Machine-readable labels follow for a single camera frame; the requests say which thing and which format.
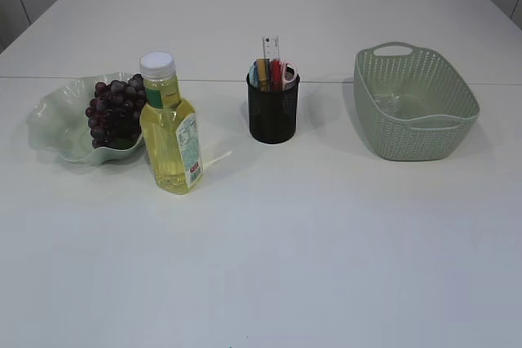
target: yellow oil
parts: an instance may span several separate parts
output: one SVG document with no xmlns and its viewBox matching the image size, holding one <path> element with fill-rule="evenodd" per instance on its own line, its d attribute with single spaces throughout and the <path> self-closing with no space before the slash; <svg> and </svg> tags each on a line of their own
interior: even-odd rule
<svg viewBox="0 0 522 348">
<path fill-rule="evenodd" d="M 156 184 L 168 192 L 187 193 L 201 175 L 189 186 L 176 130 L 183 120 L 195 113 L 194 108 L 179 94 L 177 77 L 168 81 L 144 82 L 149 103 L 152 102 L 151 91 L 154 94 L 159 91 L 161 95 L 162 108 L 155 103 L 152 106 L 146 104 L 139 119 Z"/>
</svg>

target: pink scissors handle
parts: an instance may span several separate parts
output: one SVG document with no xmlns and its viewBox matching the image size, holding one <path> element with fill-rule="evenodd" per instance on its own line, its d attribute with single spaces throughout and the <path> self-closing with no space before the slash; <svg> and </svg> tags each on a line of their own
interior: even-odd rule
<svg viewBox="0 0 522 348">
<path fill-rule="evenodd" d="M 290 70 L 292 70 L 294 72 L 294 76 L 291 78 L 291 79 L 287 79 L 286 78 L 286 73 L 291 73 Z M 283 81 L 283 90 L 288 90 L 289 88 L 293 87 L 293 84 L 295 82 L 295 80 L 297 79 L 297 68 L 292 64 L 292 63 L 283 63 L 281 65 L 281 76 L 282 76 L 282 81 Z"/>
</svg>

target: pen holder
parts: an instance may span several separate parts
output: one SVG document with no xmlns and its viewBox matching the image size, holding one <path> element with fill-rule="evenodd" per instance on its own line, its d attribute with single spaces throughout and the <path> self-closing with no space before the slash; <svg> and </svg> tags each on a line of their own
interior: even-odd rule
<svg viewBox="0 0 522 348">
<path fill-rule="evenodd" d="M 297 83 L 285 91 L 261 91 L 248 85 L 248 119 L 250 134 L 259 142 L 278 144 L 289 140 L 295 134 L 297 114 Z"/>
</svg>

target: wavy glass bowl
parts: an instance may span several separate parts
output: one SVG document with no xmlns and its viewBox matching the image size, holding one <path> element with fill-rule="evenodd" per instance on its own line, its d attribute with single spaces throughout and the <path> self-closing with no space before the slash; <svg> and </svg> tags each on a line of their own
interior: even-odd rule
<svg viewBox="0 0 522 348">
<path fill-rule="evenodd" d="M 68 162 L 90 165 L 131 156 L 143 144 L 142 135 L 126 150 L 108 147 L 94 149 L 85 115 L 89 102 L 94 98 L 96 82 L 127 81 L 131 77 L 130 73 L 83 77 L 42 98 L 27 117 L 29 146 L 33 150 L 55 151 Z"/>
</svg>

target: green label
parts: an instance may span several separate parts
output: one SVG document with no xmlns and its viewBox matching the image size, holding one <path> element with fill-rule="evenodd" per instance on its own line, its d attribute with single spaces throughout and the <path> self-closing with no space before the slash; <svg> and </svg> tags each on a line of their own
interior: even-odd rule
<svg viewBox="0 0 522 348">
<path fill-rule="evenodd" d="M 147 101 L 150 106 L 156 109 L 163 109 L 163 101 L 161 100 L 161 93 L 159 90 L 145 89 L 147 93 Z"/>
<path fill-rule="evenodd" d="M 185 168 L 187 186 L 191 187 L 203 174 L 201 153 L 199 150 L 199 137 L 197 136 L 196 115 L 189 114 L 176 130 L 179 151 Z"/>
</svg>

